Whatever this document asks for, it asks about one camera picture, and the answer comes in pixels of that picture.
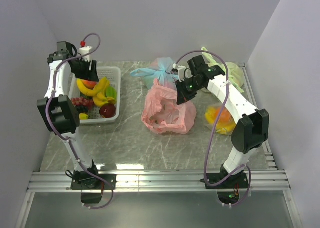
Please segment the red grape bunch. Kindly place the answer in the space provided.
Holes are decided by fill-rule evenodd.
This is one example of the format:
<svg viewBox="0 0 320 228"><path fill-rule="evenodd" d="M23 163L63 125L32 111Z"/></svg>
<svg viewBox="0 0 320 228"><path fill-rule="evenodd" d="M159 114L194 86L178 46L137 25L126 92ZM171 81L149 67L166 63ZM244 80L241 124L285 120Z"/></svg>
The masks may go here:
<svg viewBox="0 0 320 228"><path fill-rule="evenodd" d="M93 99L88 99L88 98L85 98L85 97L82 97L82 96L81 97L73 97L73 98L71 98L71 102L75 106L83 105L83 106L86 106L86 107L91 107L94 104Z"/></svg>

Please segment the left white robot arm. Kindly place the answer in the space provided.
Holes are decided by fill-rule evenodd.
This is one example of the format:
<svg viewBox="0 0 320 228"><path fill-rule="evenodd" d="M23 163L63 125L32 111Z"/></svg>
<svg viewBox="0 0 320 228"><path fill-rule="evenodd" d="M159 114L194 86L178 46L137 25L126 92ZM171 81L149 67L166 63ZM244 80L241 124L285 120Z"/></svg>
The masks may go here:
<svg viewBox="0 0 320 228"><path fill-rule="evenodd" d="M64 143L73 161L74 171L66 171L73 190L99 188L101 177L93 159L85 152L79 134L79 114L67 95L71 73L76 77L98 80L97 63L90 60L86 47L79 54L75 45L67 41L57 43L57 51L47 58L50 69L48 89L37 108L50 132Z"/></svg>

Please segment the pink plastic bag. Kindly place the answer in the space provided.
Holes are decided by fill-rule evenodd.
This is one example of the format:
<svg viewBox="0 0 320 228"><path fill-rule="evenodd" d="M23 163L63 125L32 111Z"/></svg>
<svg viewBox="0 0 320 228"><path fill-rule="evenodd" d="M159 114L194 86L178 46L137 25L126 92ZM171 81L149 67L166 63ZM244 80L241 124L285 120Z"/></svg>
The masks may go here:
<svg viewBox="0 0 320 228"><path fill-rule="evenodd" d="M177 104L176 90L160 84L157 78L145 97L141 121L153 133L174 132L187 134L195 124L197 110L188 101Z"/></svg>

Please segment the green starfruit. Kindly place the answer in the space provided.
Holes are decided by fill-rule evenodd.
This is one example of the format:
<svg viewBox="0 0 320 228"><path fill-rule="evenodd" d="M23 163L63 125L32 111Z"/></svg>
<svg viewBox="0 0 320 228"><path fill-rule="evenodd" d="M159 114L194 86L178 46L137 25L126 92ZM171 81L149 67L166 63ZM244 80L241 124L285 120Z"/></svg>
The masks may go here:
<svg viewBox="0 0 320 228"><path fill-rule="evenodd" d="M105 96L107 98L114 98L117 99L117 90L113 86L108 86L105 89Z"/></svg>

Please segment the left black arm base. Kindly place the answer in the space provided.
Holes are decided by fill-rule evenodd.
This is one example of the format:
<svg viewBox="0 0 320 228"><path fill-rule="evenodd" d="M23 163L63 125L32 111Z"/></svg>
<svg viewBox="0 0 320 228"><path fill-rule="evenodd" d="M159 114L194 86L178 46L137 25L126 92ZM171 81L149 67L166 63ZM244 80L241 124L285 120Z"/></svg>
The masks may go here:
<svg viewBox="0 0 320 228"><path fill-rule="evenodd" d="M94 172L95 175L107 181L105 184L100 179L89 175L85 171L75 171L72 175L71 190L81 191L81 202L85 205L99 204L106 190L116 187L117 175Z"/></svg>

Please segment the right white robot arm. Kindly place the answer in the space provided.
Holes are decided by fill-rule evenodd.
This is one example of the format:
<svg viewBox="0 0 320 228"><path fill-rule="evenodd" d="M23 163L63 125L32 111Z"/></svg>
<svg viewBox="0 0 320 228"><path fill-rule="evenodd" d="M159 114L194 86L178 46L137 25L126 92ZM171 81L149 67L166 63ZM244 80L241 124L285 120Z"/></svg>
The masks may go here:
<svg viewBox="0 0 320 228"><path fill-rule="evenodd" d="M176 81L177 104L193 99L198 90L206 88L222 102L236 126L231 135L232 150L221 166L220 180L212 182L208 178L207 164L204 165L204 182L208 187L223 185L232 187L247 167L253 153L267 141L270 115L266 109L259 109L248 101L229 79L229 68L225 61L221 65L209 66L202 55L188 60L184 67L175 62L172 66L178 72Z"/></svg>

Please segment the yellow banana bunch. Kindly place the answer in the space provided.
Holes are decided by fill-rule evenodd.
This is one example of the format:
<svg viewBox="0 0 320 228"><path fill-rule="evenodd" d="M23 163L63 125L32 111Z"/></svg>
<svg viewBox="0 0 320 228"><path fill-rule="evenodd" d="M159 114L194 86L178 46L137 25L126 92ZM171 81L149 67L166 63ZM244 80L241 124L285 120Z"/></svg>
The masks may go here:
<svg viewBox="0 0 320 228"><path fill-rule="evenodd" d="M104 76L102 77L93 89L88 89L83 83L82 79L76 78L76 83L79 91L85 96L91 97L96 106L103 106L107 103L116 104L117 100L114 98L107 98L105 89L110 85L110 80Z"/></svg>

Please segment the red apple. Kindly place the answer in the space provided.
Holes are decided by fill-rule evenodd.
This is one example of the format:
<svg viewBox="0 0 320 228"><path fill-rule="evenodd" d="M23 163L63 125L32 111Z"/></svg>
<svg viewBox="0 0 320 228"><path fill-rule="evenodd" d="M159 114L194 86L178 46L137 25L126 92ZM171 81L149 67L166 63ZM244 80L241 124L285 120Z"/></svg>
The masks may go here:
<svg viewBox="0 0 320 228"><path fill-rule="evenodd" d="M116 114L116 106L112 103L104 104L100 107L99 114L102 118L112 118Z"/></svg>

